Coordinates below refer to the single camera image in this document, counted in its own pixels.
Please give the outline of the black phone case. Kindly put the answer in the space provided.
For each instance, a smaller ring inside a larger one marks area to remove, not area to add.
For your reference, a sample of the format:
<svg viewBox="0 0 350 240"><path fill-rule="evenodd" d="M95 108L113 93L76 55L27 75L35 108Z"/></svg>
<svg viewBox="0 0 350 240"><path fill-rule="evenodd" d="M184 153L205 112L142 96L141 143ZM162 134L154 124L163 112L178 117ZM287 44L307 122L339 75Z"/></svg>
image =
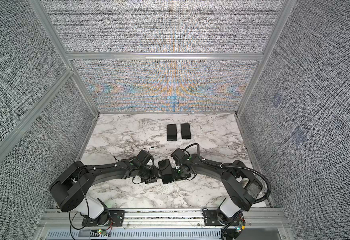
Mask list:
<svg viewBox="0 0 350 240"><path fill-rule="evenodd" d="M168 142L177 141L177 126L176 126L176 124L167 125L167 141Z"/></svg>
<svg viewBox="0 0 350 240"><path fill-rule="evenodd" d="M161 178L162 178L163 184L167 185L167 184L173 183L175 180L172 174L172 165L170 160L165 159L165 160L159 161L158 166L161 172Z"/></svg>

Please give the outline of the light blue phone case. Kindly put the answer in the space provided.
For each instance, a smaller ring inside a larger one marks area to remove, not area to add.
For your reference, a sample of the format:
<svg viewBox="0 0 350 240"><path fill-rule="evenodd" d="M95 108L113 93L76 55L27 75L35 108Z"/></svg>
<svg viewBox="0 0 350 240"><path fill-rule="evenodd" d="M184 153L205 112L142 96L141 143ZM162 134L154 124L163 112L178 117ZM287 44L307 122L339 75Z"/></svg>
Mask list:
<svg viewBox="0 0 350 240"><path fill-rule="evenodd" d="M184 140L191 139L190 124L180 124L181 128L181 138Z"/></svg>

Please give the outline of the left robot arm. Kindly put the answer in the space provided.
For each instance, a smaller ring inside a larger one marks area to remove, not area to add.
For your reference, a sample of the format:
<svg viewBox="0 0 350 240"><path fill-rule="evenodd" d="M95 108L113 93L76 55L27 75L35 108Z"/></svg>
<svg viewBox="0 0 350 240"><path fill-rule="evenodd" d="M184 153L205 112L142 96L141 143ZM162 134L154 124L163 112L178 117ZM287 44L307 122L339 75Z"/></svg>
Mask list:
<svg viewBox="0 0 350 240"><path fill-rule="evenodd" d="M112 216L100 199L87 196L93 185L115 179L140 177L148 184L161 178L158 167L147 167L138 160L121 160L107 165L70 165L49 187L49 191L62 212L77 211L85 216L86 226L90 221L98 226L109 225Z"/></svg>

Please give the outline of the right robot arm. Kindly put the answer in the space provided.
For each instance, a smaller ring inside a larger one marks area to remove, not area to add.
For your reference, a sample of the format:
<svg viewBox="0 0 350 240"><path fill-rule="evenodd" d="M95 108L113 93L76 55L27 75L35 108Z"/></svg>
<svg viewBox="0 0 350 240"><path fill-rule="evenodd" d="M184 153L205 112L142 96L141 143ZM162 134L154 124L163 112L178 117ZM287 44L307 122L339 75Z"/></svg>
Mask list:
<svg viewBox="0 0 350 240"><path fill-rule="evenodd" d="M184 177L188 174L205 175L221 181L228 193L216 210L216 218L223 225L235 219L236 213L249 211L262 191L263 185L255 176L255 170L247 168L239 160L233 163L218 163L199 157L187 155L182 151L173 153L178 173Z"/></svg>

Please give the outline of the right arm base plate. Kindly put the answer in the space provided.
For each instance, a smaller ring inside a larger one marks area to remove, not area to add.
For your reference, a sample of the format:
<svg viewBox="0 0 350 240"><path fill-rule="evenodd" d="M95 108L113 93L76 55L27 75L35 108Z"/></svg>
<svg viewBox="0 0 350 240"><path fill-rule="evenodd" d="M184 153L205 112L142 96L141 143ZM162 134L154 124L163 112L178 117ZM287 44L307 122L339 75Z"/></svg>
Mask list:
<svg viewBox="0 0 350 240"><path fill-rule="evenodd" d="M205 226L226 226L231 223L232 226L245 225L245 220L242 212L234 220L233 217L226 217L217 209L203 208L201 210Z"/></svg>

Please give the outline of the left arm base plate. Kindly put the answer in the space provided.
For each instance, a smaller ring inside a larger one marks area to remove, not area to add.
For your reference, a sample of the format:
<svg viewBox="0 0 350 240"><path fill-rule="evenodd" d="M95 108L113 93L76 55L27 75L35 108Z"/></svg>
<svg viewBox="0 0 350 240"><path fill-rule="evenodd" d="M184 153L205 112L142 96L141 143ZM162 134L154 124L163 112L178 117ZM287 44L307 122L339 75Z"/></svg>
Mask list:
<svg viewBox="0 0 350 240"><path fill-rule="evenodd" d="M84 216L82 221L83 227L121 227L125 218L126 211L124 210L105 210L97 218L91 219Z"/></svg>

